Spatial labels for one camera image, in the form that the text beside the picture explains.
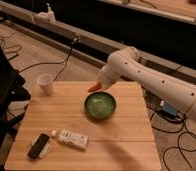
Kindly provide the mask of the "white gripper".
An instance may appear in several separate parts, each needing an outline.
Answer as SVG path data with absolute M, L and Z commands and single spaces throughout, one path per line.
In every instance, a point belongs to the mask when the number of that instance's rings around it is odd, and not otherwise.
M 106 90 L 114 84 L 114 79 L 108 70 L 102 68 L 96 77 L 96 83 L 99 90 Z

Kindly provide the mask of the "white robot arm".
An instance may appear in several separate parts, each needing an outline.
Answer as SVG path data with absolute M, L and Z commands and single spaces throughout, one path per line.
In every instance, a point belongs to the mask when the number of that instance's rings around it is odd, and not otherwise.
M 100 70 L 97 83 L 108 89 L 121 76 L 141 84 L 145 89 L 170 103 L 196 122 L 196 85 L 146 67 L 136 61 L 139 52 L 126 47 L 111 53 L 107 64 Z

